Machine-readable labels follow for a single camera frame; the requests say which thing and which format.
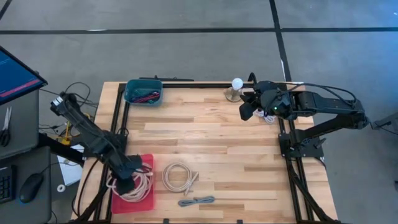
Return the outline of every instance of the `gray floor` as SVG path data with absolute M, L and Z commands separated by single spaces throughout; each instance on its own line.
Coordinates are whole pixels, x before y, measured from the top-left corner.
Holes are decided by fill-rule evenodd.
M 276 0 L 282 27 L 398 26 L 398 2 L 371 0 Z M 266 0 L 135 1 L 13 0 L 0 30 L 138 29 L 178 27 L 272 27 Z M 398 33 L 283 34 L 293 81 L 351 90 L 375 120 L 398 111 Z M 255 72 L 282 81 L 273 33 L 0 35 L 0 45 L 62 91 L 86 82 L 98 101 L 102 83 L 137 77 L 232 80 Z M 86 94 L 83 87 L 74 91 Z M 63 119 L 40 94 L 40 122 Z M 85 110 L 93 113 L 91 108 Z M 316 115 L 316 123 L 329 118 Z M 341 130 L 324 146 L 338 216 L 347 223 L 396 223 L 398 138 L 384 131 Z M 62 180 L 54 177 L 54 187 Z M 54 194 L 58 221 L 70 217 L 76 185 Z

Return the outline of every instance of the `wooden tabletop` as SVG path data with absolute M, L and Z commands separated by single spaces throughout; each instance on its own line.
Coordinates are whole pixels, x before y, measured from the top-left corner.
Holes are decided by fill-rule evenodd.
M 118 82 L 104 83 L 95 123 L 110 129 Z M 280 155 L 279 125 L 267 124 L 253 116 L 242 121 L 242 101 L 226 100 L 224 89 L 165 88 L 158 108 L 132 106 L 129 110 L 126 154 L 153 154 L 155 158 L 155 210 L 112 215 L 112 223 L 206 222 L 294 223 L 295 215 L 284 158 Z M 118 127 L 122 119 L 121 104 Z M 299 118 L 297 129 L 313 126 L 312 118 Z M 94 159 L 85 162 L 82 180 Z M 169 192 L 161 173 L 172 162 L 182 162 L 199 172 L 189 194 Z M 303 159 L 308 188 L 322 209 L 337 218 L 325 168 L 315 159 Z M 98 192 L 103 165 L 98 163 L 83 191 L 81 212 Z M 174 169 L 170 179 L 175 185 L 185 179 L 183 170 Z M 212 204 L 181 208 L 185 198 L 214 196 Z M 301 194 L 302 216 L 306 219 Z M 103 201 L 105 217 L 108 195 Z

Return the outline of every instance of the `blue bin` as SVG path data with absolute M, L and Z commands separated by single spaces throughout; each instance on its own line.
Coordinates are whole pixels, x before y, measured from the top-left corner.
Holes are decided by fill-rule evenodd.
M 153 93 L 154 91 L 159 92 L 159 99 L 154 103 L 133 103 L 132 98 L 137 96 L 144 96 Z M 162 104 L 163 97 L 163 84 L 160 80 L 130 80 L 127 82 L 126 89 L 124 91 L 124 99 L 134 106 L 159 106 Z

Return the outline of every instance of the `white paper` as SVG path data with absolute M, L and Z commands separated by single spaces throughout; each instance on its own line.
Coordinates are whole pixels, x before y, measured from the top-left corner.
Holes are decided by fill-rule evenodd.
M 84 147 L 79 144 L 76 146 L 71 146 L 71 148 L 80 152 L 83 152 L 84 150 Z M 77 163 L 69 161 L 64 157 L 61 156 L 57 157 L 59 162 L 65 162 L 67 164 L 70 164 L 70 166 L 68 166 L 66 164 L 60 163 L 64 184 L 66 186 L 69 186 L 73 183 L 78 182 L 81 178 L 81 173 L 83 172 L 83 168 L 81 168 Z

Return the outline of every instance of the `monitor screen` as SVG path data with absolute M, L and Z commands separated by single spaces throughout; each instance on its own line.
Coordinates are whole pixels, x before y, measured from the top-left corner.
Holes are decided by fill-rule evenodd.
M 0 105 L 46 84 L 32 69 L 0 47 Z

